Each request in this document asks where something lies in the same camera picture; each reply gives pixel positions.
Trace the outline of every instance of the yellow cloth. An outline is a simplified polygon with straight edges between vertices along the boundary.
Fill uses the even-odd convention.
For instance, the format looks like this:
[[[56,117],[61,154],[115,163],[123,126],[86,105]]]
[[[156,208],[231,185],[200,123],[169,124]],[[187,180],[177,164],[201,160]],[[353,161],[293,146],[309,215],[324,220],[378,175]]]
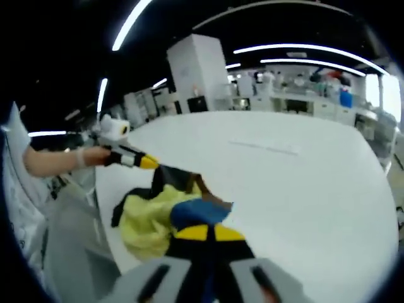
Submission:
[[[171,209],[178,203],[200,197],[201,191],[196,184],[191,194],[167,184],[151,200],[128,196],[119,221],[119,230],[127,249],[141,261],[163,256],[169,248],[171,234],[175,233],[170,222]]]

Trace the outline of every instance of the black ceiling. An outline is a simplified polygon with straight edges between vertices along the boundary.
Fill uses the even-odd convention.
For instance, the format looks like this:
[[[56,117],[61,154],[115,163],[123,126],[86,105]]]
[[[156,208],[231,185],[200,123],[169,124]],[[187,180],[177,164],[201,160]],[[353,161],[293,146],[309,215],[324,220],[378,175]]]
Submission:
[[[72,128],[64,117],[97,103],[100,80],[108,78],[105,107],[127,92],[170,79],[166,50],[190,33],[221,40],[229,64],[259,66],[260,59],[286,57],[286,50],[234,55],[259,44],[307,43],[377,58],[364,24],[341,12],[301,4],[276,4],[229,14],[193,27],[247,0],[154,0],[138,18],[121,49],[112,44],[136,0],[14,1],[7,34],[9,91],[27,105],[30,130]],[[310,59],[346,66],[357,62],[313,50]]]

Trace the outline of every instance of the ceiling light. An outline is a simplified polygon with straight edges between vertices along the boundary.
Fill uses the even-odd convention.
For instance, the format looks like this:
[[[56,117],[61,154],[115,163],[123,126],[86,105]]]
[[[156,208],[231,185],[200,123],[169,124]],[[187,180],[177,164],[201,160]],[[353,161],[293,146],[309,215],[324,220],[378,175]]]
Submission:
[[[136,22],[140,14],[145,10],[145,8],[152,2],[152,0],[140,0],[137,5],[133,8],[131,14],[126,19],[125,23],[123,24],[121,30],[118,33],[118,36],[115,39],[114,45],[112,46],[112,50],[118,51],[122,43],[124,42],[126,35],[131,30],[133,24]]]
[[[98,95],[97,112],[101,112],[102,102],[104,101],[105,89],[107,88],[108,79],[104,78],[101,81],[100,93]]]
[[[235,63],[235,64],[227,65],[227,66],[226,66],[226,69],[239,68],[240,66],[241,66],[240,63]]]
[[[156,84],[153,85],[153,88],[158,88],[161,84],[167,82],[167,78],[164,78],[163,80],[160,80]]]
[[[323,65],[329,66],[331,68],[338,68],[342,69],[343,71],[348,71],[349,73],[356,74],[357,76],[364,77],[366,76],[361,71],[357,71],[353,68],[348,68],[346,66],[342,66],[339,64],[324,62],[324,61],[317,61],[317,60],[308,60],[308,59],[267,59],[261,60],[261,63],[308,63],[308,64],[315,64],[315,65]]]
[[[29,133],[29,137],[42,137],[42,136],[59,136],[61,134],[67,134],[66,131],[36,131],[34,133]]]
[[[289,58],[307,58],[307,54],[305,52],[287,52]]]
[[[351,13],[344,11],[343,9],[340,8],[336,8],[335,6],[329,5],[329,4],[325,4],[325,3],[321,3],[320,0],[316,0],[316,2],[314,1],[306,1],[306,0],[261,0],[260,2],[253,2],[253,3],[248,3],[245,5],[240,5],[237,6],[235,8],[228,8],[226,11],[219,13],[203,22],[201,22],[200,24],[196,25],[193,27],[193,30],[197,30],[199,28],[201,28],[202,26],[208,24],[209,22],[215,21],[219,18],[222,18],[224,16],[227,16],[229,14],[233,14],[236,13],[238,11],[243,11],[245,9],[249,9],[249,8],[255,8],[257,6],[263,6],[263,5],[271,5],[271,4],[285,4],[285,3],[291,3],[291,4],[305,4],[305,5],[310,5],[310,6],[317,6],[320,8],[326,8],[326,9],[330,9],[333,11],[339,11],[340,13],[352,16]]]
[[[65,121],[69,121],[71,118],[77,116],[79,113],[80,113],[80,109],[76,109],[76,110],[72,111],[70,114],[68,114],[68,115],[64,118],[64,120],[65,120]]]
[[[339,49],[334,49],[332,47],[326,47],[326,46],[319,46],[319,45],[310,45],[310,44],[268,44],[268,45],[259,45],[259,46],[254,46],[254,47],[247,47],[245,49],[237,49],[233,51],[234,54],[241,54],[243,52],[252,52],[252,51],[258,51],[261,49],[316,49],[318,51],[325,51],[325,52],[333,52],[334,54],[339,54],[343,55],[352,59],[355,59],[357,61],[360,61],[375,70],[379,71],[382,74],[389,74],[386,70],[381,68],[380,66],[374,64],[373,62],[370,62],[369,60],[366,60],[362,57],[359,57],[357,55],[351,54],[350,52],[345,52],[344,50],[339,50]]]

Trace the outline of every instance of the person's arm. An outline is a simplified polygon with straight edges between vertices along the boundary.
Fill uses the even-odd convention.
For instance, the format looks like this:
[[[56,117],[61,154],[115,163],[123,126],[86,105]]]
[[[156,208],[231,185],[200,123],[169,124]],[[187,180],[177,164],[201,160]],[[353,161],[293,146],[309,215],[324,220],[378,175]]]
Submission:
[[[104,165],[109,155],[110,151],[100,146],[83,150],[86,167]],[[29,146],[24,153],[23,161],[27,171],[34,177],[51,177],[80,168],[77,151],[68,153],[63,151],[35,151]]]

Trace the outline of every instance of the blue container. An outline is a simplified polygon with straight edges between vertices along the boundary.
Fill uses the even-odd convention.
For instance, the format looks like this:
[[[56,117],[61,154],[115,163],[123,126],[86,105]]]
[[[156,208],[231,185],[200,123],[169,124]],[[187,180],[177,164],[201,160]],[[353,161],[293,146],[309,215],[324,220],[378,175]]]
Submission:
[[[340,91],[340,103],[342,106],[352,108],[352,94],[345,90]]]

